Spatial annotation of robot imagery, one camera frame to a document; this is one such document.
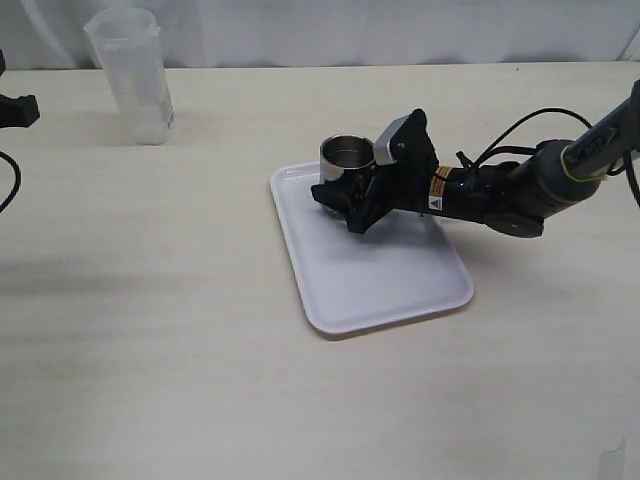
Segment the white tray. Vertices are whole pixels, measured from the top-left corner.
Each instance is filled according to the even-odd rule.
[[[316,203],[319,163],[271,176],[271,191],[309,322],[337,335],[462,307],[474,286],[431,216],[393,211],[366,234]]]

